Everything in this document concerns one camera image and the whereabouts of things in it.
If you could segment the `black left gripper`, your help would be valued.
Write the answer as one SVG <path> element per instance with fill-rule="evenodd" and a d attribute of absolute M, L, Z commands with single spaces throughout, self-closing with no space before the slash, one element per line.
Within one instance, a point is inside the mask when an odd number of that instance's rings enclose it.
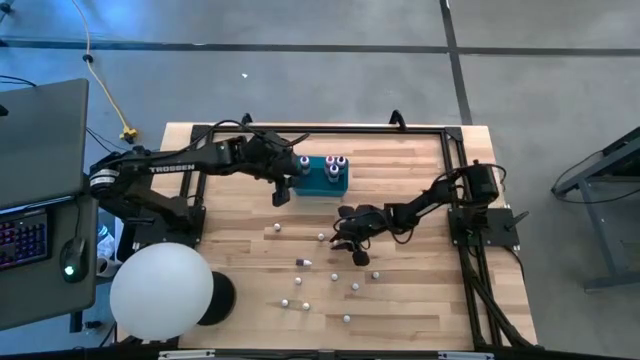
<path fill-rule="evenodd" d="M 282 206 L 290 200 L 289 189 L 301 175 L 300 156 L 273 131 L 254 135 L 243 146 L 243 173 L 275 185 L 272 205 Z"/>

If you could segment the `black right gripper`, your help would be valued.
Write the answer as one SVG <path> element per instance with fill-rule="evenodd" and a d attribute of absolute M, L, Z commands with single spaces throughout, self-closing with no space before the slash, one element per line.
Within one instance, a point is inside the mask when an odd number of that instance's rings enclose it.
<path fill-rule="evenodd" d="M 373 205 L 341 206 L 338 215 L 338 229 L 331 240 L 349 241 L 350 245 L 334 246 L 331 250 L 348 251 L 356 266 L 367 266 L 370 239 L 388 230 L 385 211 Z"/>

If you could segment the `teal plastic bin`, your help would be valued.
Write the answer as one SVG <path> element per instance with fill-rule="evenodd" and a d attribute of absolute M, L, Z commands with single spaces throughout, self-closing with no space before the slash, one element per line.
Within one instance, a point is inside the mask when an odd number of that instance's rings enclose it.
<path fill-rule="evenodd" d="M 340 169 L 340 176 L 336 183 L 328 180 L 325 166 L 327 156 L 307 156 L 310 158 L 310 172 L 300 175 L 294 180 L 293 189 L 298 196 L 311 197 L 342 197 L 349 187 L 349 160 L 344 168 Z"/>

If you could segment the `black round disc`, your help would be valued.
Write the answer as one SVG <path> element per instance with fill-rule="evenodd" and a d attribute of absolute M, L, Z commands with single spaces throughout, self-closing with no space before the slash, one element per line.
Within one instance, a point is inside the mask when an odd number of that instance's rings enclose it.
<path fill-rule="evenodd" d="M 218 324 L 229 317 L 236 303 L 236 288 L 231 279 L 223 273 L 213 271 L 213 293 L 210 304 L 198 321 L 198 325 Z"/>

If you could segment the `white sphere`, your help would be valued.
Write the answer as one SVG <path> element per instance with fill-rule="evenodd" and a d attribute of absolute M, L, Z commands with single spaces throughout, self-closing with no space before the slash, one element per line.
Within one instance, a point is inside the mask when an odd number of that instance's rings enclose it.
<path fill-rule="evenodd" d="M 177 243 L 145 247 L 127 259 L 110 291 L 121 329 L 142 340 L 168 340 L 193 328 L 208 309 L 212 271 L 194 249 Z"/>

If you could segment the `clear plastic bottle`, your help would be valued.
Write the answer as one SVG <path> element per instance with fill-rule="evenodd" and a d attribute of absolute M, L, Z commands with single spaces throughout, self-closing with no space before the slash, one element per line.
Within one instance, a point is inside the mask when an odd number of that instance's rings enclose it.
<path fill-rule="evenodd" d="M 97 233 L 97 256 L 110 258 L 115 252 L 115 238 L 109 228 L 102 224 Z"/>

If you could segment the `white cup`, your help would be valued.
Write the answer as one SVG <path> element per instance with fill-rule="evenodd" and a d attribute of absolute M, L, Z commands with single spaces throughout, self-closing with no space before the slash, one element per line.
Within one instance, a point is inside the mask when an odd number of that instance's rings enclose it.
<path fill-rule="evenodd" d="M 100 278 L 113 278 L 122 263 L 107 257 L 98 257 L 96 260 L 96 276 Z"/>

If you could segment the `black computer mouse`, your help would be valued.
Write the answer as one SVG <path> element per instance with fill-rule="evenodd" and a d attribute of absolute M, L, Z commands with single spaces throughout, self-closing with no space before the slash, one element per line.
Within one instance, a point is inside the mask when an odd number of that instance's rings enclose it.
<path fill-rule="evenodd" d="M 59 265 L 65 282 L 78 283 L 87 276 L 89 265 L 86 243 L 85 238 L 75 237 L 62 247 Z"/>

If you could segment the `grey laptop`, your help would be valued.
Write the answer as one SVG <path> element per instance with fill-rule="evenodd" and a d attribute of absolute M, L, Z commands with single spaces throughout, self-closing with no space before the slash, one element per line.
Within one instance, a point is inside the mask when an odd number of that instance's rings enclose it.
<path fill-rule="evenodd" d="M 0 210 L 80 192 L 88 97 L 83 78 L 0 92 Z"/>

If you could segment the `grey metal stand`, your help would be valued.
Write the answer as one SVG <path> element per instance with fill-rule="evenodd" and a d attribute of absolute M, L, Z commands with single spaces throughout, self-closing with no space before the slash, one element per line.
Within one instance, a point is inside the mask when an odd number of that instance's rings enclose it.
<path fill-rule="evenodd" d="M 640 126 L 562 172 L 554 198 L 586 209 L 606 274 L 596 291 L 640 284 Z"/>

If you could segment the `backlit black keyboard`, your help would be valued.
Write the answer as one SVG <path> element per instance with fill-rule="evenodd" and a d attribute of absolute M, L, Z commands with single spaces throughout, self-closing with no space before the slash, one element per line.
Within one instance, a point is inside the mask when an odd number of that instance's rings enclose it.
<path fill-rule="evenodd" d="M 0 271 L 50 257 L 45 209 L 0 215 Z"/>

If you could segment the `grey side desk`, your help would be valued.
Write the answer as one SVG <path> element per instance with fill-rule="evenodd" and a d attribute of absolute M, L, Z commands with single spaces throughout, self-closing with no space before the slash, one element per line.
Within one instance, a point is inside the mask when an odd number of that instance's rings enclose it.
<path fill-rule="evenodd" d="M 0 271 L 0 330 L 75 313 L 95 302 L 98 204 L 89 196 L 54 203 L 48 216 L 50 257 Z M 87 243 L 88 273 L 78 283 L 63 280 L 59 258 L 64 244 L 75 238 Z"/>

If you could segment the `black aluminium table frame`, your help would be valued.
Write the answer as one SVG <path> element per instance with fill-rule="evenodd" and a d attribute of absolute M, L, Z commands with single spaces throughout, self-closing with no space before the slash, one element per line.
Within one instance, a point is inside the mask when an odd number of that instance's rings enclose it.
<path fill-rule="evenodd" d="M 237 302 L 222 323 L 185 333 L 181 346 L 471 349 L 459 255 L 444 210 L 425 217 L 405 245 L 388 235 L 376 237 L 367 267 L 355 266 L 348 253 L 331 250 L 328 241 L 340 206 L 412 200 L 447 167 L 445 150 L 464 148 L 468 159 L 492 161 L 488 130 L 429 125 L 397 130 L 385 124 L 279 124 L 278 130 L 289 138 L 309 135 L 297 147 L 300 154 L 347 157 L 352 165 L 348 192 L 340 198 L 293 196 L 274 207 L 269 184 L 241 174 L 210 178 L 199 250 L 233 281 Z M 313 264 L 296 266 L 296 259 Z M 373 272 L 380 277 L 373 279 Z M 331 280 L 333 273 L 337 281 Z M 353 283 L 359 284 L 357 291 Z M 282 299 L 289 301 L 287 307 Z M 305 302 L 309 310 L 302 308 Z M 343 322 L 344 315 L 350 322 Z"/>

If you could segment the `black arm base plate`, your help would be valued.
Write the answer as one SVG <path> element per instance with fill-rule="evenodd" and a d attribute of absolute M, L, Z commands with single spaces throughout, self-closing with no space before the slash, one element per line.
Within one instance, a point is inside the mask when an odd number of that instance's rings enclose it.
<path fill-rule="evenodd" d="M 529 215 L 515 215 L 510 208 L 454 208 L 448 212 L 455 246 L 493 246 L 519 249 L 517 224 Z"/>
<path fill-rule="evenodd" d="M 125 217 L 116 257 L 126 261 L 135 252 L 158 243 L 178 243 L 196 248 L 202 240 L 206 208 L 189 206 L 189 225 L 178 229 L 168 225 L 153 211 L 142 209 L 137 217 Z"/>

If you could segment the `silver metal bracket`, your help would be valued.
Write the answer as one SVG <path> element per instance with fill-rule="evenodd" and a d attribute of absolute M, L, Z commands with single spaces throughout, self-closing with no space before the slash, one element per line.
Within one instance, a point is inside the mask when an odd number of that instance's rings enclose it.
<path fill-rule="evenodd" d="M 441 351 L 438 360 L 495 360 L 495 356 L 483 352 Z"/>
<path fill-rule="evenodd" d="M 210 360 L 216 357 L 213 349 L 161 351 L 158 360 Z"/>

